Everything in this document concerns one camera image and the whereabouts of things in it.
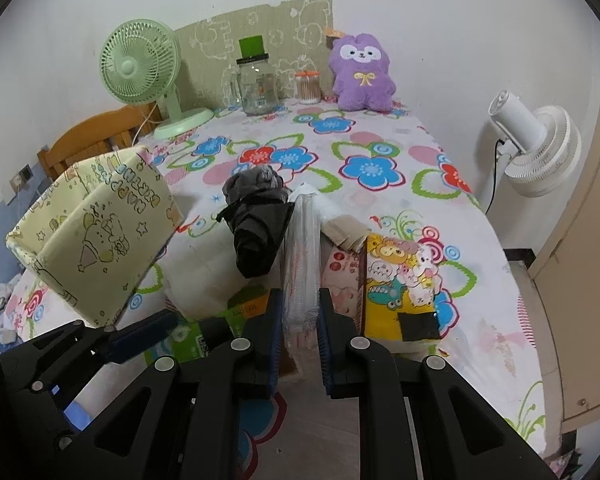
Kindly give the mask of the green tissue pack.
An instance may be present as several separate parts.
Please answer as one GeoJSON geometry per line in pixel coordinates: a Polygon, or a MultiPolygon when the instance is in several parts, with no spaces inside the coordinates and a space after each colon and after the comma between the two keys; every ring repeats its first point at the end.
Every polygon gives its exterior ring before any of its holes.
{"type": "Polygon", "coordinates": [[[162,356],[185,363],[203,359],[211,349],[223,342],[242,336],[246,322],[266,311],[268,295],[262,294],[241,304],[235,304],[221,313],[198,322],[181,322],[165,340],[144,352],[145,362],[150,365],[162,356]]]}

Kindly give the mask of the yellow cartoon tissue pack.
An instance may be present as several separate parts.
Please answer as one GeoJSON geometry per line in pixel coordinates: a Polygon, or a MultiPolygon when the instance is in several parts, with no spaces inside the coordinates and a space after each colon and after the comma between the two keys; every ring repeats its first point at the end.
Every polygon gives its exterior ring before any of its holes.
{"type": "Polygon", "coordinates": [[[365,241],[363,334],[394,352],[440,339],[442,278],[427,245],[370,234],[365,241]]]}

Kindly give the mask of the clear plastic zip bag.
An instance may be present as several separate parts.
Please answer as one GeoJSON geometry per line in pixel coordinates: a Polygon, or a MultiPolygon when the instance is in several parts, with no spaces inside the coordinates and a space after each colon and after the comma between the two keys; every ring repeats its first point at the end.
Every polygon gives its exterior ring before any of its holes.
{"type": "Polygon", "coordinates": [[[290,196],[294,211],[283,247],[283,332],[285,347],[305,378],[315,361],[320,310],[321,215],[318,191],[302,184],[290,196]]]}

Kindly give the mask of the white and beige sock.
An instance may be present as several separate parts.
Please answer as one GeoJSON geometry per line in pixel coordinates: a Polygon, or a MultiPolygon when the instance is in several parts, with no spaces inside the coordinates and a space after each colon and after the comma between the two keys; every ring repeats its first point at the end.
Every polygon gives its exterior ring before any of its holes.
{"type": "Polygon", "coordinates": [[[362,249],[366,237],[372,232],[366,224],[342,209],[313,185],[300,184],[291,192],[289,198],[295,202],[300,196],[309,196],[320,220],[321,231],[332,244],[346,252],[359,252],[362,249]]]}

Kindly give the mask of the white folded towel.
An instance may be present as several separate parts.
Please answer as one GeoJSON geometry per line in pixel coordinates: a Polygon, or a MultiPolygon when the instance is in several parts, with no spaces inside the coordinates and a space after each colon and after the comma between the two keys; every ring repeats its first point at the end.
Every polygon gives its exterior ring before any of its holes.
{"type": "Polygon", "coordinates": [[[268,274],[245,278],[237,269],[233,237],[228,231],[212,231],[196,238],[172,237],[160,268],[166,279],[166,296],[189,321],[222,312],[246,287],[279,287],[283,281],[280,256],[268,274]]]}

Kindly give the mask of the cream birthday-print storage box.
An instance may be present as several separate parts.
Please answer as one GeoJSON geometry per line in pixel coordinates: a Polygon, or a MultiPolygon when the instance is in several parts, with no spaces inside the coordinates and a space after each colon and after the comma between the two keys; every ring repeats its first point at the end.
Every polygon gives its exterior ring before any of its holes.
{"type": "Polygon", "coordinates": [[[91,326],[113,323],[183,215],[146,146],[76,162],[6,245],[91,326]]]}

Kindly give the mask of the floral tablecloth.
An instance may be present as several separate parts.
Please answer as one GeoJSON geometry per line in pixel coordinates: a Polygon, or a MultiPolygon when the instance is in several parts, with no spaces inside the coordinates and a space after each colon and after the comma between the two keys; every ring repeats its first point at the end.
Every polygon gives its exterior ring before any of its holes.
{"type": "MultiPolygon", "coordinates": [[[[429,246],[442,278],[434,300],[440,339],[416,344],[414,355],[448,360],[535,452],[546,452],[540,362],[504,250],[449,157],[405,108],[343,112],[289,104],[263,117],[219,110],[199,128],[171,140],[145,136],[140,145],[150,151],[183,215],[170,240],[230,232],[216,221],[225,206],[222,185],[238,171],[270,165],[290,192],[313,185],[370,234],[429,246]]],[[[165,307],[180,313],[166,296],[160,268],[166,246],[129,296],[117,326],[165,307]]],[[[26,314],[22,340],[69,321],[91,326],[31,271],[23,273],[15,293],[26,314]]],[[[142,355],[107,366],[78,403],[98,413],[146,365],[142,355]]]]}

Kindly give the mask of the pink printed tissue pack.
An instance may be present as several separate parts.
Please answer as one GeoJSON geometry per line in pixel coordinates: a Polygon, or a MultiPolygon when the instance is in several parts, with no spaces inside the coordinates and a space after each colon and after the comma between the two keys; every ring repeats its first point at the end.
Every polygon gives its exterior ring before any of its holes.
{"type": "Polygon", "coordinates": [[[365,248],[365,242],[357,250],[332,246],[321,277],[321,285],[329,290],[335,312],[352,318],[359,334],[363,331],[361,266],[365,248]]]}

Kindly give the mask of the beige cabinet door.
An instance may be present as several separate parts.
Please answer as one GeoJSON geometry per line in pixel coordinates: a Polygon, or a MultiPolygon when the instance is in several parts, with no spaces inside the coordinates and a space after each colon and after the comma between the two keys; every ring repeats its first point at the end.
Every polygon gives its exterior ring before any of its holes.
{"type": "Polygon", "coordinates": [[[600,420],[600,109],[577,186],[530,273],[555,358],[547,421],[577,430],[600,420]]]}

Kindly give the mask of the green desk fan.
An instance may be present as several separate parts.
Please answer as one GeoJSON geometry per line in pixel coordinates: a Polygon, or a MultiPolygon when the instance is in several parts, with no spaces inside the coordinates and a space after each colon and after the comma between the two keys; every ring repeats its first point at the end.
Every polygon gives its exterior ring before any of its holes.
{"type": "Polygon", "coordinates": [[[99,60],[102,83],[120,102],[163,102],[168,118],[155,128],[159,140],[180,136],[213,118],[205,107],[181,110],[176,95],[180,69],[181,49],[175,32],[148,18],[119,25],[106,39],[99,60]]]}

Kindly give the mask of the white standing fan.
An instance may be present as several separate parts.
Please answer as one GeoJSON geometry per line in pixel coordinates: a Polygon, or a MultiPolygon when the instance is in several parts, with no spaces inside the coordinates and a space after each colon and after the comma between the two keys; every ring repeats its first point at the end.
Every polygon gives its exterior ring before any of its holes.
{"type": "Polygon", "coordinates": [[[576,170],[582,152],[580,131],[557,105],[529,110],[508,90],[490,103],[492,124],[503,135],[494,148],[492,183],[479,198],[483,211],[494,201],[501,180],[527,198],[553,192],[576,170]]]}

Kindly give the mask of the glass jar green lid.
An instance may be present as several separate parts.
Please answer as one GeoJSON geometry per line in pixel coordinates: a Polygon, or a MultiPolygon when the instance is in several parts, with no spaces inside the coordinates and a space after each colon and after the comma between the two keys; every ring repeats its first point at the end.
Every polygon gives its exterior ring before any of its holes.
{"type": "Polygon", "coordinates": [[[247,116],[264,116],[279,106],[277,79],[261,35],[238,40],[240,58],[227,67],[226,104],[247,116]]]}

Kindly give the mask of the cotton swab container orange lid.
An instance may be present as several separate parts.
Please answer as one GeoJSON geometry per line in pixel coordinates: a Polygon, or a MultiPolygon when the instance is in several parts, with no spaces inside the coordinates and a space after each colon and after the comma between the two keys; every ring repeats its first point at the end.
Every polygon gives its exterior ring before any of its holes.
{"type": "Polygon", "coordinates": [[[321,102],[322,90],[320,73],[315,70],[304,70],[294,74],[296,98],[301,104],[316,104],[321,102]]]}

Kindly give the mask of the purple plush bunny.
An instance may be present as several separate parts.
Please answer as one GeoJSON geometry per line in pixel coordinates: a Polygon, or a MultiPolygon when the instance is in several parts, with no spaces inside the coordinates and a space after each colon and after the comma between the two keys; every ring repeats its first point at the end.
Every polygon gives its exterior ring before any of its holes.
{"type": "Polygon", "coordinates": [[[392,110],[396,84],[389,75],[390,58],[375,36],[359,34],[335,39],[328,66],[334,74],[332,92],[340,110],[392,110]]]}

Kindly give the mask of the wall socket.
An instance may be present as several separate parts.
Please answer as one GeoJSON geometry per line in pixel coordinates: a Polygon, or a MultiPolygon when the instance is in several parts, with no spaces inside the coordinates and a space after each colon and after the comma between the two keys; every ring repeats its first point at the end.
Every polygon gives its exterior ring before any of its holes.
{"type": "Polygon", "coordinates": [[[9,184],[15,193],[18,193],[31,180],[33,172],[29,165],[22,167],[10,180],[9,184]]]}

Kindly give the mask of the grey drawstring pouch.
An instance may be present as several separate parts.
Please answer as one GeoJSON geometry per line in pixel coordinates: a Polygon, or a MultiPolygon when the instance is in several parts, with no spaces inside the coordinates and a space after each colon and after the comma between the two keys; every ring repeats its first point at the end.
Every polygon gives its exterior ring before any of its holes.
{"type": "Polygon", "coordinates": [[[257,165],[238,171],[222,187],[227,205],[234,205],[250,195],[272,198],[285,203],[288,191],[283,178],[270,165],[257,165]]]}

